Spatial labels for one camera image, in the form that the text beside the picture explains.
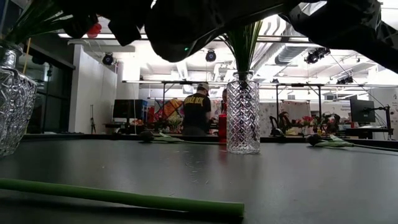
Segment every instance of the crystal vase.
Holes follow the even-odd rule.
[[[22,48],[0,40],[0,157],[15,152],[32,115],[37,85],[16,70]]]
[[[251,72],[234,73],[227,86],[227,150],[260,153],[259,84]]]

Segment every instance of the red cup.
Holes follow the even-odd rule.
[[[218,115],[218,139],[226,142],[226,114]]]

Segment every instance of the computer monitor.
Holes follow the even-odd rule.
[[[374,102],[368,100],[354,100],[350,99],[351,106],[351,121],[358,123],[374,123],[376,122],[376,115],[374,110],[368,111],[366,109],[373,109]]]
[[[134,100],[115,100],[113,106],[113,118],[134,117]]]

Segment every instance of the man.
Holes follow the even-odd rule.
[[[184,100],[183,136],[206,136],[211,111],[209,90],[209,85],[200,83],[197,92]]]
[[[226,88],[223,90],[223,101],[221,101],[221,114],[226,114]]]

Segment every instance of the table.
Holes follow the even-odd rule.
[[[304,143],[261,147],[260,155],[244,156],[217,145],[48,139],[21,143],[14,155],[0,160],[0,177],[244,202],[242,223],[397,223],[397,153],[312,149]],[[4,224],[211,223],[7,190],[0,190],[0,219]]]

